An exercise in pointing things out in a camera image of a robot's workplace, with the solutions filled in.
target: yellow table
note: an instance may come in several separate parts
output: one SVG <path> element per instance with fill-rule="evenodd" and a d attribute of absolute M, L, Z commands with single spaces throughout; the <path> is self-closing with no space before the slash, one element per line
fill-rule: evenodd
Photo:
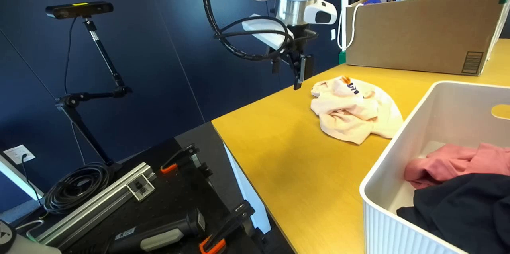
<path fill-rule="evenodd" d="M 295 252 L 363 253 L 359 184 L 390 140 L 370 135 L 357 146 L 324 134 L 310 110 L 311 87 L 351 76 L 381 87 L 407 118 L 439 80 L 510 86 L 510 39 L 499 40 L 491 57 L 479 77 L 340 65 L 213 125 Z"/>

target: pink cloth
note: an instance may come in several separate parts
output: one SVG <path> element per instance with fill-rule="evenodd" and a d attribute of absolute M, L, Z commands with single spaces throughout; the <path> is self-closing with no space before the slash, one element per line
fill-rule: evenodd
<path fill-rule="evenodd" d="M 478 149 L 444 145 L 424 159 L 406 165 L 404 179 L 415 188 L 441 184 L 463 174 L 510 176 L 510 148 L 481 143 Z"/>

